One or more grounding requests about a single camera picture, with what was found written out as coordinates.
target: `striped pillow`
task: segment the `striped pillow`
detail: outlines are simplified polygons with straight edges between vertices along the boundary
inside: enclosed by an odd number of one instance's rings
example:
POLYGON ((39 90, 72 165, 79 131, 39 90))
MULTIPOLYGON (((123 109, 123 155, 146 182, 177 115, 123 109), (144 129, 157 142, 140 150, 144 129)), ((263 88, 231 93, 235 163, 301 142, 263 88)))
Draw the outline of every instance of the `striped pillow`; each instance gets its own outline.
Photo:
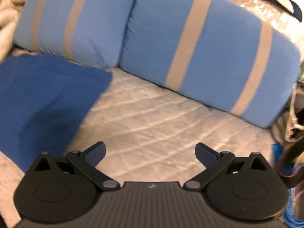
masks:
POLYGON ((299 61, 287 38, 227 0, 136 0, 120 67, 269 127, 299 61))
POLYGON ((83 65, 118 63, 134 0, 28 0, 14 41, 83 65))

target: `bed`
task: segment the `bed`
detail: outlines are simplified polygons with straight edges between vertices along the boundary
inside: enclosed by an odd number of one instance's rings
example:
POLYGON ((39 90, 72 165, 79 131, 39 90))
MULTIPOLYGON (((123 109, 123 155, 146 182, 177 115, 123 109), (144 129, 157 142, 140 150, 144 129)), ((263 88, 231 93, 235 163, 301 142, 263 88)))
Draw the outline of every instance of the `bed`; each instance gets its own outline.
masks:
MULTIPOLYGON (((231 0, 269 21, 304 52, 303 25, 260 0, 231 0)), ((304 8, 304 0, 295 0, 304 8)), ((203 142, 237 156, 258 151, 272 161, 274 139, 258 128, 159 87, 119 68, 111 70, 110 88, 94 104, 67 151, 85 150, 97 141, 107 155, 97 166, 121 184, 125 181, 179 181, 183 184, 204 167, 194 148, 203 142)), ((0 152, 0 212, 9 227, 19 221, 13 192, 23 172, 0 152)))

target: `quilted mattress pad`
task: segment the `quilted mattress pad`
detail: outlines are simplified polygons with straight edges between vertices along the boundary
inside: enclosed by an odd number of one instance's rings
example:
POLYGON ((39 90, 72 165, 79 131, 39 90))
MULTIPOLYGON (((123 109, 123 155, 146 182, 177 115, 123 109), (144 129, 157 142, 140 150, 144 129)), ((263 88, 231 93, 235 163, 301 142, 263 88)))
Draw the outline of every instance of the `quilted mattress pad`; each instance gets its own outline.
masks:
MULTIPOLYGON (((271 160, 273 139, 258 128, 204 106, 120 69, 84 119, 67 151, 84 150, 97 141, 107 147, 99 170, 124 181, 179 181, 201 172, 196 143, 237 156, 261 152, 271 160)), ((11 227, 18 220, 13 192, 23 173, 0 153, 0 212, 11 227)))

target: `pillow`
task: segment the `pillow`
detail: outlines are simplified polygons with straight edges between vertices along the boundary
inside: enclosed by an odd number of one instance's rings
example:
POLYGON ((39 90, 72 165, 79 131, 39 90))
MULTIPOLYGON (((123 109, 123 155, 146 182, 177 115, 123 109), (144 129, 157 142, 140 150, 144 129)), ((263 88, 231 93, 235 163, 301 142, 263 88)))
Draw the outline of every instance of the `pillow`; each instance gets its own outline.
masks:
POLYGON ((136 0, 120 67, 269 127, 289 99, 299 50, 227 0, 136 0))
POLYGON ((134 0, 28 0, 14 42, 95 67, 118 63, 134 0))
POLYGON ((61 156, 111 79, 56 56, 8 57, 0 65, 0 151, 24 172, 41 152, 61 156))

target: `screw head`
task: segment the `screw head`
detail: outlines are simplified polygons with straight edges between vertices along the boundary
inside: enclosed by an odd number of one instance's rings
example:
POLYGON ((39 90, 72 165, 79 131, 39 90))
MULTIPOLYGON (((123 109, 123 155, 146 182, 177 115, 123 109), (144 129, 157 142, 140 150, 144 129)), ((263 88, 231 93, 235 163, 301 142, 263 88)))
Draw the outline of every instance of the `screw head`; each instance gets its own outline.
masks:
POLYGON ((186 187, 189 189, 196 189, 199 188, 201 184, 197 181, 188 181, 186 182, 186 187))
POLYGON ((106 180, 102 183, 105 188, 115 188, 118 186, 118 182, 115 180, 106 180))
POLYGON ((150 184, 149 186, 148 186, 148 188, 150 188, 150 189, 154 189, 154 188, 156 188, 157 186, 155 185, 155 184, 150 184))

